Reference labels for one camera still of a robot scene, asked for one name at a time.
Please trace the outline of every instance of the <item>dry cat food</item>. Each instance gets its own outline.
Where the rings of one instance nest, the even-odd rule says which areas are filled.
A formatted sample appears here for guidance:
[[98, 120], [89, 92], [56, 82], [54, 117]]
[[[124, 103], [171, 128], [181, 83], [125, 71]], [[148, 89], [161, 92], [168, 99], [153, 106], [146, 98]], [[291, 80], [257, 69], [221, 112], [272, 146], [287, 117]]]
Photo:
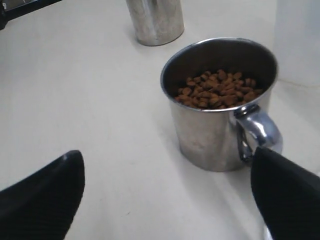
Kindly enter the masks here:
[[246, 104], [263, 92], [254, 79], [243, 78], [242, 72], [226, 73], [220, 69], [188, 77], [175, 99], [197, 109], [227, 109]]

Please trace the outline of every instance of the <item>black object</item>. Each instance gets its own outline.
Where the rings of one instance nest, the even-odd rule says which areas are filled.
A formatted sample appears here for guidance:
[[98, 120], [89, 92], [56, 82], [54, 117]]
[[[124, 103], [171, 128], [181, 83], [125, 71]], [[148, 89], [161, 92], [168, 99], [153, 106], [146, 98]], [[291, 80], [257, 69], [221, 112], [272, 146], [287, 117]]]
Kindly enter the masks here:
[[255, 202], [273, 240], [320, 240], [320, 178], [258, 147], [251, 169]]
[[84, 161], [73, 150], [1, 191], [0, 240], [63, 240], [84, 187]]
[[0, 0], [0, 30], [4, 29], [8, 21], [12, 19], [16, 19], [60, 1], [61, 0], [33, 0], [15, 8], [5, 10], [3, 0]]

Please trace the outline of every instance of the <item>stainless steel container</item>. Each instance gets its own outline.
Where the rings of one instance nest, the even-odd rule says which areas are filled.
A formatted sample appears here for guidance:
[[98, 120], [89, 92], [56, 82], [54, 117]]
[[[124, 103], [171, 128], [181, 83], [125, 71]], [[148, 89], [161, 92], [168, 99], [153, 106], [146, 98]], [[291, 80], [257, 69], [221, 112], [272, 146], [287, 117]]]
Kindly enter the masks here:
[[[218, 69], [250, 74], [267, 90], [245, 105], [218, 110], [195, 109], [174, 99], [181, 81]], [[161, 86], [170, 100], [182, 154], [204, 170], [225, 172], [251, 161], [250, 146], [265, 146], [281, 153], [282, 136], [266, 113], [277, 72], [274, 55], [247, 39], [208, 39], [176, 53], [162, 70]]]
[[180, 0], [126, 0], [135, 35], [147, 46], [163, 45], [184, 32]]

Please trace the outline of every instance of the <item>mug rim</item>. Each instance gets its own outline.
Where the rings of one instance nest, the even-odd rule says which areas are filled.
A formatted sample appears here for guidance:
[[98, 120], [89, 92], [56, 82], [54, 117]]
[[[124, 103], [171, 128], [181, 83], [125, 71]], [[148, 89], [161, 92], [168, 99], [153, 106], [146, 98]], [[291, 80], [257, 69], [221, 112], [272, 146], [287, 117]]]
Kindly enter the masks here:
[[[232, 40], [232, 41], [241, 41], [241, 42], [247, 42], [250, 44], [254, 44], [256, 46], [258, 46], [259, 48], [263, 49], [266, 53], [268, 53], [272, 59], [274, 60], [275, 63], [275, 76], [273, 79], [273, 83], [268, 87], [268, 89], [261, 94], [260, 96], [258, 96], [257, 98], [255, 98], [254, 100], [247, 102], [246, 104], [242, 104], [239, 106], [234, 106], [234, 107], [230, 107], [230, 108], [224, 108], [224, 109], [200, 109], [200, 108], [195, 108], [195, 107], [190, 107], [190, 106], [186, 106], [184, 104], [182, 104], [181, 102], [178, 102], [174, 97], [172, 97], [171, 95], [168, 94], [167, 90], [165, 89], [164, 86], [164, 74], [166, 69], [168, 68], [168, 66], [178, 57], [180, 56], [182, 53], [188, 51], [189, 49], [193, 48], [194, 46], [206, 43], [206, 42], [213, 42], [216, 40]], [[247, 39], [247, 38], [241, 38], [241, 37], [214, 37], [214, 38], [208, 38], [205, 40], [200, 40], [198, 42], [192, 43], [188, 46], [185, 46], [184, 48], [182, 48], [181, 50], [179, 50], [178, 52], [176, 52], [172, 57], [169, 58], [169, 60], [165, 63], [164, 67], [162, 68], [161, 71], [161, 75], [160, 75], [160, 84], [161, 84], [161, 88], [163, 93], [166, 95], [166, 97], [173, 103], [178, 104], [180, 107], [182, 108], [186, 108], [189, 110], [193, 110], [193, 111], [197, 111], [197, 112], [204, 112], [204, 113], [219, 113], [219, 112], [229, 112], [229, 111], [234, 111], [234, 110], [238, 110], [238, 109], [242, 109], [242, 108], [246, 108], [248, 105], [253, 105], [256, 102], [258, 102], [261, 98], [263, 98], [267, 93], [269, 93], [272, 88], [274, 87], [274, 85], [276, 84], [276, 82], [278, 81], [278, 73], [279, 73], [279, 65], [278, 65], [278, 61], [276, 56], [272, 53], [272, 51], [270, 49], [268, 49], [266, 46]]]

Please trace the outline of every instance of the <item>metal canister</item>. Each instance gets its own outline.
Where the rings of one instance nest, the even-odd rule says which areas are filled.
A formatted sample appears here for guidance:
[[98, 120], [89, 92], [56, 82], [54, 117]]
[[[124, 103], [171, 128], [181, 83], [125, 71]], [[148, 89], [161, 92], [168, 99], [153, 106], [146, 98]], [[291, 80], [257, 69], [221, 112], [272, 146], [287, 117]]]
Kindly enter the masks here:
[[184, 32], [180, 0], [126, 0], [139, 43], [158, 46]]

